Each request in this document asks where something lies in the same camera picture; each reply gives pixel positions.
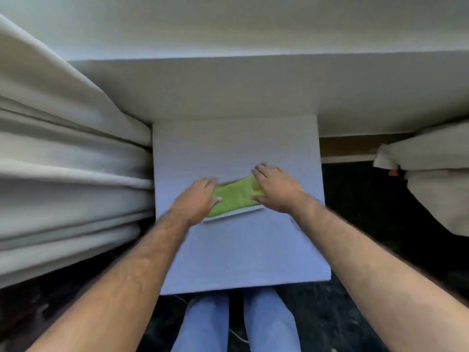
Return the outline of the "person's left hand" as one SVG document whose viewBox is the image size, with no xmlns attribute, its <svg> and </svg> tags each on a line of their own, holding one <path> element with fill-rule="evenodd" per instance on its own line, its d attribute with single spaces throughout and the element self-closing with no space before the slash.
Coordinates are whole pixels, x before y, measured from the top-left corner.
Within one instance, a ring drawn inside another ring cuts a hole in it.
<svg viewBox="0 0 469 352">
<path fill-rule="evenodd" d="M 197 179 L 177 197 L 168 213 L 186 228 L 199 224 L 212 210 L 210 201 L 217 186 L 217 178 Z"/>
</svg>

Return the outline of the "person's right hand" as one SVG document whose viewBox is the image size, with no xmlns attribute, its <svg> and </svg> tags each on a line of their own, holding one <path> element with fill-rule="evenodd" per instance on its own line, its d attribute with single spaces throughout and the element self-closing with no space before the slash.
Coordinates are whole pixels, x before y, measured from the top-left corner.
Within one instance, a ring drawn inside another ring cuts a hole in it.
<svg viewBox="0 0 469 352">
<path fill-rule="evenodd" d="M 268 199 L 262 205 L 269 209 L 294 216 L 314 201 L 295 178 L 279 167 L 261 163 L 252 173 Z"/>
</svg>

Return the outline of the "green cloth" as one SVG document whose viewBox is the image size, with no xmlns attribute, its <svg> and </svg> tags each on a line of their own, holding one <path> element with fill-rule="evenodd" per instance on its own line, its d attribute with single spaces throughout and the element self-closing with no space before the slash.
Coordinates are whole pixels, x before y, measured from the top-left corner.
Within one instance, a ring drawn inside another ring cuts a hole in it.
<svg viewBox="0 0 469 352">
<path fill-rule="evenodd" d="M 256 178 L 249 176 L 218 184 L 213 195 L 214 198 L 221 198 L 221 201 L 209 212 L 208 219 L 258 206 L 260 203 L 253 200 L 253 197 L 264 196 L 264 192 Z"/>
</svg>

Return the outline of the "person's right forearm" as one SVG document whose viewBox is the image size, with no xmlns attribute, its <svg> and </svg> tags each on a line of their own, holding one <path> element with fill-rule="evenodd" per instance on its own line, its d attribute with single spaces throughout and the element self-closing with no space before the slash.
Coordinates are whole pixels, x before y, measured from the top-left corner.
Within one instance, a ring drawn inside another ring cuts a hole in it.
<svg viewBox="0 0 469 352">
<path fill-rule="evenodd" d="M 469 352 L 469 308 L 308 194 L 290 215 L 391 352 Z"/>
</svg>

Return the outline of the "person's left forearm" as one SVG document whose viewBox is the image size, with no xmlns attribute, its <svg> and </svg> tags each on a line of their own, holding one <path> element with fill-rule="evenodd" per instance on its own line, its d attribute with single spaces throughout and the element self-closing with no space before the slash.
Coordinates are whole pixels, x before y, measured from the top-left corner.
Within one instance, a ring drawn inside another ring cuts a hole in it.
<svg viewBox="0 0 469 352">
<path fill-rule="evenodd" d="M 202 219 L 170 209 L 26 352 L 136 352 L 169 266 Z"/>
</svg>

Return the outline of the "white bed mattress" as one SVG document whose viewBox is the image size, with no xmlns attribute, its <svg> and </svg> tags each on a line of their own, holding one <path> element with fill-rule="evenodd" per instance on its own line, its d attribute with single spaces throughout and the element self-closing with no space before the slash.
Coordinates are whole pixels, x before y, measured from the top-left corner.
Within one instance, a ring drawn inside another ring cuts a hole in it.
<svg viewBox="0 0 469 352">
<path fill-rule="evenodd" d="M 469 51 L 71 65 L 147 122 L 316 115 L 328 137 L 414 132 L 469 114 Z"/>
</svg>

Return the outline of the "person's right leg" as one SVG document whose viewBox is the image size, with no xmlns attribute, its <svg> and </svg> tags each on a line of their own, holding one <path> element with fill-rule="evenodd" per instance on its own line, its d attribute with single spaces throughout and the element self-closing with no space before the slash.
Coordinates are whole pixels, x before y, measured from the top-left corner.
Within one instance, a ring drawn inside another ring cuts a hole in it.
<svg viewBox="0 0 469 352">
<path fill-rule="evenodd" d="M 301 352 L 295 319 L 273 287 L 243 290 L 251 352 Z"/>
</svg>

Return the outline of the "person's leg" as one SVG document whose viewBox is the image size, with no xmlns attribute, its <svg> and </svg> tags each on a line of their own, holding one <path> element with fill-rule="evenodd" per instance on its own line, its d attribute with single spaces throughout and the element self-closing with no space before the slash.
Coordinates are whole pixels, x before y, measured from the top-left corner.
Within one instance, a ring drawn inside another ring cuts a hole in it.
<svg viewBox="0 0 469 352">
<path fill-rule="evenodd" d="M 301 352 L 295 319 L 273 287 L 243 290 L 251 352 Z"/>
<path fill-rule="evenodd" d="M 171 352 L 227 352 L 229 302 L 226 292 L 192 298 Z"/>
</svg>

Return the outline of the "person's left leg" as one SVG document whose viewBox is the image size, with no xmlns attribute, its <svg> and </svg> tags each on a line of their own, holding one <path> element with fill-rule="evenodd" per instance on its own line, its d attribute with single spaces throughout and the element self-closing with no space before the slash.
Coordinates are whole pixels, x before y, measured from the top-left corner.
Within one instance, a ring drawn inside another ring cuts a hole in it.
<svg viewBox="0 0 469 352">
<path fill-rule="evenodd" d="M 227 352 L 229 302 L 226 292 L 192 298 L 171 352 Z"/>
</svg>

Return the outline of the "white pleated curtain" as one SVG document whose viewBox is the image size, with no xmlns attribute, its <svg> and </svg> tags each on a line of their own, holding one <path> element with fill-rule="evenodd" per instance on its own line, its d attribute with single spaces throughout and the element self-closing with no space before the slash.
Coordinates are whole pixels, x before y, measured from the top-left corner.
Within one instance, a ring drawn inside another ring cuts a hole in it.
<svg viewBox="0 0 469 352">
<path fill-rule="evenodd" d="M 137 237 L 151 130 L 0 14 L 0 290 Z"/>
</svg>

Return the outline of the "white draped sheet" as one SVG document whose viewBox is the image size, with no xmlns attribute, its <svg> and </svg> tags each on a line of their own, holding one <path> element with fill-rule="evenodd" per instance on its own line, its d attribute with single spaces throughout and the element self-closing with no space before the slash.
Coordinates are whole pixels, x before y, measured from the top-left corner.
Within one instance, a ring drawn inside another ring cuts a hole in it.
<svg viewBox="0 0 469 352">
<path fill-rule="evenodd" d="M 403 170 L 420 204 L 449 232 L 469 237 L 469 120 L 382 144 L 373 165 Z"/>
</svg>

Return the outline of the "brown wooden bed frame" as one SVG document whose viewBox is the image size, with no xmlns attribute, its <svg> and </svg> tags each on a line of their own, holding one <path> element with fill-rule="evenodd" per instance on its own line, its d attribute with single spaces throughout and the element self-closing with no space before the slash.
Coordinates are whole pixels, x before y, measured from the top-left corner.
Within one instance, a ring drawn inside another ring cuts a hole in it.
<svg viewBox="0 0 469 352">
<path fill-rule="evenodd" d="M 382 144 L 395 143 L 413 136 L 413 133 L 402 133 L 321 137 L 321 163 L 337 164 L 373 161 Z"/>
</svg>

